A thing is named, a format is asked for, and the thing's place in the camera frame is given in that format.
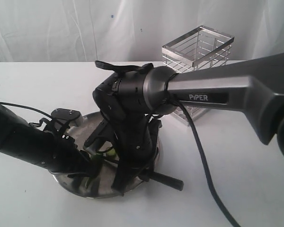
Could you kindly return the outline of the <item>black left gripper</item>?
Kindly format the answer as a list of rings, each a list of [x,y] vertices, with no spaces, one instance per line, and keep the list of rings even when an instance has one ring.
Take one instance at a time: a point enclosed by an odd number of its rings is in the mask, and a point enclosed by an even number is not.
[[[29,123],[26,138],[27,161],[54,174],[86,174],[90,165],[75,144],[75,139],[66,134],[72,120],[41,118]]]

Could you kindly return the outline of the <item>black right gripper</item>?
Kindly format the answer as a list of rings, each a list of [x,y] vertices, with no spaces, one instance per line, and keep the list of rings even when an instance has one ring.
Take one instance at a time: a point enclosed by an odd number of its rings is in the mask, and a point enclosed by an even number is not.
[[[115,160],[109,160],[106,153],[102,154],[106,162],[115,170],[111,189],[118,195],[124,196],[132,175],[143,171],[152,172],[158,156],[158,132],[160,120],[150,120],[144,114],[130,114],[121,122],[101,114],[114,132]]]

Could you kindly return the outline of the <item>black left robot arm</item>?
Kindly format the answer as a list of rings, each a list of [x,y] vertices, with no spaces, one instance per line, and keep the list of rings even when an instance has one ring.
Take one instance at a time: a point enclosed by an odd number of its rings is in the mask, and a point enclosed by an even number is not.
[[[91,162],[76,148],[74,139],[64,134],[66,125],[41,119],[44,130],[0,104],[0,153],[44,168],[52,173],[88,175]]]

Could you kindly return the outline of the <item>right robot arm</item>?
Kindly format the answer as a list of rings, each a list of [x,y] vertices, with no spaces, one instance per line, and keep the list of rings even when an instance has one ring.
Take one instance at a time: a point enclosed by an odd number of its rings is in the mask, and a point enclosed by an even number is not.
[[[277,138],[284,156],[284,53],[186,73],[151,63],[95,65],[112,72],[92,96],[115,136],[120,162],[112,189],[118,194],[148,167],[149,117],[176,107],[242,112],[263,144]]]

